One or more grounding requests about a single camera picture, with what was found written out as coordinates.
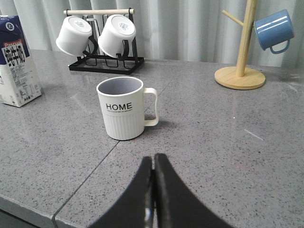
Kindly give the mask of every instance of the curtain fold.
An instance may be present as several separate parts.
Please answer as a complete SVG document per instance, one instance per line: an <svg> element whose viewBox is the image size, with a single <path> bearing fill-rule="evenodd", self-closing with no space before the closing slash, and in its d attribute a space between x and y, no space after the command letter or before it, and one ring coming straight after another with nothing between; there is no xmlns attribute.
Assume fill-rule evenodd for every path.
<svg viewBox="0 0 304 228"><path fill-rule="evenodd" d="M63 11L135 9L138 55L154 59L179 59L235 64L242 27L221 11L243 20L246 0L0 0L3 15L19 15L31 49L58 51L58 37L66 15ZM260 0L256 19L287 9L295 38L289 49L274 55L263 51L253 30L248 64L304 67L304 1ZM102 17L94 15L102 28Z"/></svg>

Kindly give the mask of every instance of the white mug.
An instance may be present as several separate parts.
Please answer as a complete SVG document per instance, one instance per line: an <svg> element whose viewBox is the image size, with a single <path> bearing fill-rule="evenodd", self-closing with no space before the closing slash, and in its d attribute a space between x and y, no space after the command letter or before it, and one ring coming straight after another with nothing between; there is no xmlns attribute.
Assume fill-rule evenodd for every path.
<svg viewBox="0 0 304 228"><path fill-rule="evenodd" d="M155 126L157 91L144 88L143 82L135 77L122 76L107 79L96 87L107 134L117 140L129 140L139 136L145 126ZM144 119L145 93L155 95L155 119Z"/></svg>
<svg viewBox="0 0 304 228"><path fill-rule="evenodd" d="M135 35L133 22L123 15L114 14L107 19L98 38L98 45L108 56L125 60L129 55L129 44Z"/></svg>
<svg viewBox="0 0 304 228"><path fill-rule="evenodd" d="M94 44L92 53L86 51L89 40ZM56 44L61 51L72 56L90 56L95 54L98 48L90 24L74 16L66 17L63 20Z"/></svg>

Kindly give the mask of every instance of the speckled granite surface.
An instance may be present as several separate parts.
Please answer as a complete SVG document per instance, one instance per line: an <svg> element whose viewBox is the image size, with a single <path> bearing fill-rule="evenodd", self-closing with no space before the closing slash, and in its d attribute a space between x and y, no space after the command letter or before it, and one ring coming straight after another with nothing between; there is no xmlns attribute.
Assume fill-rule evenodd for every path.
<svg viewBox="0 0 304 228"><path fill-rule="evenodd" d="M32 51L43 95L0 105L0 209L39 227L84 228L105 213L143 156L168 155L207 207L237 228L304 227L304 73L257 67L256 90L214 81L220 64L146 60L132 76L159 92L160 122L106 135L96 85L61 52ZM153 114L147 97L147 116Z"/></svg>

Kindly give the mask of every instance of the wooden pole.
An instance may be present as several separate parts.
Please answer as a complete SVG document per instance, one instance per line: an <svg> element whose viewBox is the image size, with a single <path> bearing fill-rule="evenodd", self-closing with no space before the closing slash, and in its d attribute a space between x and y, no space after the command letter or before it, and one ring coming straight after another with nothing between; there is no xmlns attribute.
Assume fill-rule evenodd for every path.
<svg viewBox="0 0 304 228"><path fill-rule="evenodd" d="M256 13L257 0L248 0L246 4L246 11L244 17L244 24L241 36L241 42L239 44L239 51L237 57L237 77L243 77L247 62L252 26Z"/></svg>
<svg viewBox="0 0 304 228"><path fill-rule="evenodd" d="M65 10L63 14L70 15L113 15L113 14L134 14L134 9L97 9L97 10Z"/></svg>

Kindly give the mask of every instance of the mug rim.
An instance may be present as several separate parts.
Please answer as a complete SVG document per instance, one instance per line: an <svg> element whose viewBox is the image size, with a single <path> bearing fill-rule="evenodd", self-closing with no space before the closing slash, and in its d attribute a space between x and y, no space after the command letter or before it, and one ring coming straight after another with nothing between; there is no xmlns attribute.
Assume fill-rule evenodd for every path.
<svg viewBox="0 0 304 228"><path fill-rule="evenodd" d="M135 89L134 91L131 91L131 92L129 92L129 93L117 94L117 95L105 94L105 93L103 93L103 92L101 92L101 91L99 90L99 86L100 86L101 84L106 83L106 82L111 81L111 80L114 80L114 79L121 79L121 78L131 78L131 79L135 79L135 80L137 80L137 81L139 81L139 82L141 83L141 86L140 86L138 89ZM103 96L107 96L107 97L121 97L121 96L127 96L127 95L131 95L131 94L135 94L135 93L137 93L138 91L140 91L142 88L143 88L143 81L142 81L142 80L140 80L140 79L138 79L138 78L136 78L136 77L120 76L120 77L112 77L112 78L109 78L109 79L106 79L106 80L100 82L100 83L96 86L96 91L97 91L98 94L103 95Z"/></svg>

